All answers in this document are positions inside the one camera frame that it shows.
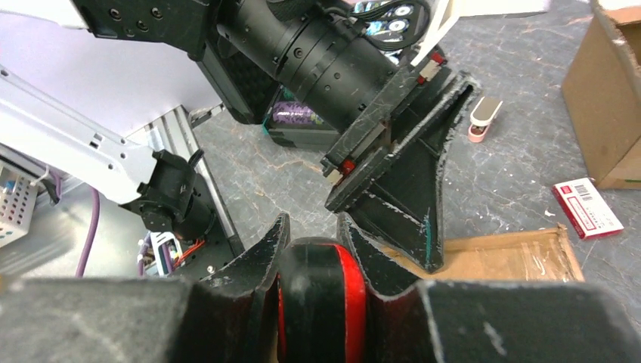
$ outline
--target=orange wire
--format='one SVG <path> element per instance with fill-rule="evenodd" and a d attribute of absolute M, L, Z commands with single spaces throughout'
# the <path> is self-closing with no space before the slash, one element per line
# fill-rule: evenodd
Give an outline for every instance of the orange wire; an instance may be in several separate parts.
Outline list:
<path fill-rule="evenodd" d="M 182 256 L 178 258 L 178 261 L 174 264 L 174 268 L 177 268 L 187 257 L 189 257 L 190 254 L 192 254 L 195 250 L 198 250 L 205 244 L 205 240 L 196 240 L 196 244 L 194 244 L 192 247 L 189 247 Z"/>

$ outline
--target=screw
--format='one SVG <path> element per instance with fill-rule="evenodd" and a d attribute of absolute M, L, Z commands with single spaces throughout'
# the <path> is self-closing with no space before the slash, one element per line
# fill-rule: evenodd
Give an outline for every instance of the screw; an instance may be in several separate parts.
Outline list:
<path fill-rule="evenodd" d="M 151 8 L 151 16 L 160 20 L 163 18 L 163 13 L 161 13 L 160 10 L 158 10 L 158 8 Z"/>
<path fill-rule="evenodd" d="M 142 20 L 139 20 L 139 21 L 136 23 L 136 26 L 137 26 L 140 30 L 142 30 L 143 32 L 147 32 L 147 31 L 149 31 L 149 27 L 148 27 L 148 26 L 147 26 L 147 24 L 145 24 Z"/>
<path fill-rule="evenodd" d="M 109 16 L 115 21 L 122 19 L 122 15 L 120 15 L 120 11 L 117 11 L 116 9 L 109 10 Z"/>

